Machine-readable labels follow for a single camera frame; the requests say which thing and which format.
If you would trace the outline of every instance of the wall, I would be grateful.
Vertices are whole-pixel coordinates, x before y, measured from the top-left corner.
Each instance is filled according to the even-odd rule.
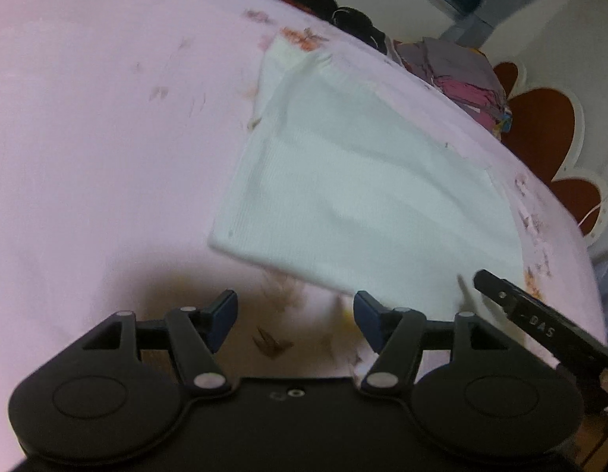
[[[585,138],[577,166],[608,182],[608,0],[570,0],[519,54],[528,83],[556,83],[580,99]],[[608,227],[588,249],[608,255]]]
[[[569,0],[536,0],[496,27],[481,51],[496,65],[520,55]]]

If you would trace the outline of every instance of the white towel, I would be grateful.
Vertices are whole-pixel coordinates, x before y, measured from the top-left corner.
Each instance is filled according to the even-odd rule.
[[[214,224],[215,248],[437,320],[478,294],[479,269],[521,285],[514,219],[488,173],[327,53],[278,37],[254,120]]]

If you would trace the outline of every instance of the folded clothes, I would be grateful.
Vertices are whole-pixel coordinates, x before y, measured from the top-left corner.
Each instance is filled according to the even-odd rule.
[[[254,123],[213,247],[439,320],[467,306],[479,269],[522,285],[512,212],[488,173],[401,117],[323,48],[274,41]]]
[[[407,69],[440,89],[489,131],[506,133],[512,112],[505,91],[482,53],[454,42],[425,37],[415,44],[396,44]]]

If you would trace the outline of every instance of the circular cap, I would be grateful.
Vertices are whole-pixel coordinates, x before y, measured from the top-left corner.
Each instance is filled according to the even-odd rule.
[[[376,388],[391,388],[397,385],[399,381],[395,374],[390,372],[374,372],[370,374],[366,381]]]
[[[203,389],[215,389],[225,385],[227,379],[218,372],[204,372],[195,376],[193,383]]]
[[[68,417],[96,419],[114,413],[127,398],[119,381],[104,376],[69,380],[54,391],[54,406]]]
[[[550,368],[517,375],[516,363],[495,359],[481,367],[454,362],[413,387],[411,410],[443,448],[472,459],[528,459],[569,438],[582,416],[582,399]]]
[[[489,417],[519,417],[538,404],[538,391],[519,378],[488,376],[470,382],[466,401]]]

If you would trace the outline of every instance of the bed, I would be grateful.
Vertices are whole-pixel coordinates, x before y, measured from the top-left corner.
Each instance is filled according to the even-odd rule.
[[[0,0],[0,470],[22,456],[15,385],[117,310],[156,318],[231,288],[239,320],[218,353],[230,374],[371,364],[349,297],[207,246],[264,50],[285,27],[323,36],[397,112],[497,176],[527,288],[605,342],[568,212],[452,102],[353,37],[276,0]]]

